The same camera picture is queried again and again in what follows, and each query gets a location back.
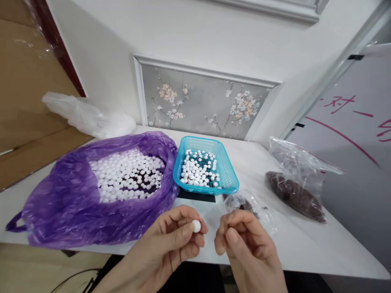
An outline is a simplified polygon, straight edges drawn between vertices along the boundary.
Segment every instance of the table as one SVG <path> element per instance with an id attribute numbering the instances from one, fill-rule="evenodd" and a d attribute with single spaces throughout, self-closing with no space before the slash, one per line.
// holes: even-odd
<path id="1" fill-rule="evenodd" d="M 216 137 L 137 126 L 133 134 L 161 130 L 179 146 L 183 136 Z M 308 219 L 284 204 L 269 187 L 265 173 L 277 171 L 277 162 L 261 145 L 253 142 L 217 138 L 226 148 L 232 166 L 240 182 L 239 190 L 247 190 L 274 210 L 278 232 L 272 235 L 284 270 L 340 276 L 390 279 L 388 271 L 325 209 L 327 223 L 320 224 Z M 4 231 L 5 225 L 22 210 L 23 205 L 37 186 L 51 171 L 54 163 L 23 179 L 18 184 L 0 193 L 0 242 L 28 244 L 26 233 Z M 216 203 L 178 198 L 174 206 L 189 205 L 197 209 L 209 227 L 205 235 L 205 247 L 196 262 L 229 264 L 226 255 L 218 256 L 214 249 L 215 232 L 220 223 L 222 195 Z M 74 248 L 108 254 L 126 254 L 135 241 L 121 245 L 91 245 Z"/>

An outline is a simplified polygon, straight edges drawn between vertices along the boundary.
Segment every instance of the blue plastic basket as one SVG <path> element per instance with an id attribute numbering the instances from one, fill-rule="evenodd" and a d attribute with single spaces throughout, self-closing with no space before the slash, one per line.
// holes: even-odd
<path id="1" fill-rule="evenodd" d="M 216 173 L 220 174 L 219 186 L 221 186 L 222 189 L 213 187 L 210 177 L 207 177 L 209 178 L 210 187 L 190 185 L 180 181 L 183 160 L 186 158 L 185 152 L 187 149 L 191 149 L 193 152 L 196 152 L 197 150 L 206 152 L 210 151 L 215 154 L 217 160 Z M 199 164 L 203 166 L 207 161 L 209 161 L 209 159 L 202 159 Z M 217 140 L 198 138 L 194 136 L 183 137 L 180 141 L 178 156 L 176 157 L 172 176 L 177 185 L 189 192 L 218 195 L 222 193 L 235 193 L 239 189 L 239 181 L 232 168 L 232 164 L 228 158 L 227 152 L 225 151 L 224 145 Z"/>

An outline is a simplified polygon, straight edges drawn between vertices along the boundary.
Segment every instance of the whiteboard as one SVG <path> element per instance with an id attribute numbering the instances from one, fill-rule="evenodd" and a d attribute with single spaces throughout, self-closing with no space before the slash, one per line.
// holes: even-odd
<path id="1" fill-rule="evenodd" d="M 287 140 L 344 170 L 323 205 L 391 271 L 391 44 L 370 46 Z"/>

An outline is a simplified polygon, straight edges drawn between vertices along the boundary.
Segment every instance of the person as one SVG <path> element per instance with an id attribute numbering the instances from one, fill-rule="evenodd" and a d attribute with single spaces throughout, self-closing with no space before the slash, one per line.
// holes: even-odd
<path id="1" fill-rule="evenodd" d="M 201 230 L 193 233 L 193 220 Z M 179 206 L 160 215 L 93 293 L 157 292 L 180 264 L 200 253 L 208 233 L 194 208 Z M 241 293 L 287 293 L 282 265 L 271 237 L 253 213 L 235 210 L 220 219 L 215 249 L 227 253 Z"/>

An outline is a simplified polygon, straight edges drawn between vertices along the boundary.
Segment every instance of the cardboard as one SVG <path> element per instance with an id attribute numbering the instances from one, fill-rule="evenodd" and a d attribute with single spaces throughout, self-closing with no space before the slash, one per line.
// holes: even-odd
<path id="1" fill-rule="evenodd" d="M 50 164 L 93 137 L 69 127 L 0 156 L 0 190 Z"/>
<path id="2" fill-rule="evenodd" d="M 41 99 L 78 92 L 36 28 L 0 20 L 0 64 L 0 152 L 69 127 Z"/>
<path id="3" fill-rule="evenodd" d="M 46 92 L 78 96 L 23 0 L 0 0 L 0 191 L 92 139 L 51 113 Z"/>

